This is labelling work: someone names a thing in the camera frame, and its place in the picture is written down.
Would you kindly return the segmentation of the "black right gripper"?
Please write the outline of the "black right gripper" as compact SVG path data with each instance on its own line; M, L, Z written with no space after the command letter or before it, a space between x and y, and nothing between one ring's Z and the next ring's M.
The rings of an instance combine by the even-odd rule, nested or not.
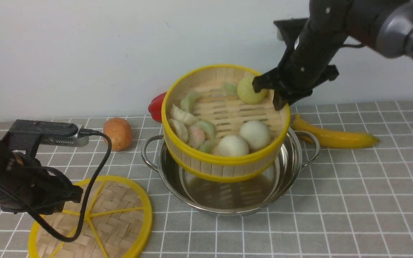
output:
M330 64L347 39L343 32L321 31L310 18L278 20L277 29L287 46L277 70L254 77L255 93L274 90L273 106L280 111L312 95L313 89L339 76Z

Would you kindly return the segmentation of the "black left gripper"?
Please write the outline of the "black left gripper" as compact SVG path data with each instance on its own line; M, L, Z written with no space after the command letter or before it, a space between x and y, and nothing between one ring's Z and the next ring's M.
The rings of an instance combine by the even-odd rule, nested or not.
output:
M68 201L79 204L84 190L72 184L58 169L42 166L36 159L20 159L18 154L0 150L0 168L10 193L41 215L62 212Z

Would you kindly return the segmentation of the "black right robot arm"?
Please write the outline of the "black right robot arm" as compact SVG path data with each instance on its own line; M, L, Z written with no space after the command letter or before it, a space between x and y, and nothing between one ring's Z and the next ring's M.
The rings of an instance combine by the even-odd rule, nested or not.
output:
M385 58L413 59L413 0L311 0L308 18L275 20L285 53L252 81L274 91L274 109L309 97L339 71L330 62L341 48L369 47Z

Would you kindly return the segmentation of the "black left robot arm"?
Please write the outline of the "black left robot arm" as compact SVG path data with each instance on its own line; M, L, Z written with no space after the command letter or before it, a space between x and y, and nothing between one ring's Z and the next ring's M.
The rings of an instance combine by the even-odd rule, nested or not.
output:
M89 138L82 126L62 122L16 120L0 138L0 208L26 212L13 196L37 214L62 212L68 201L80 203L83 191L57 169L41 165L36 158L40 145L84 147Z

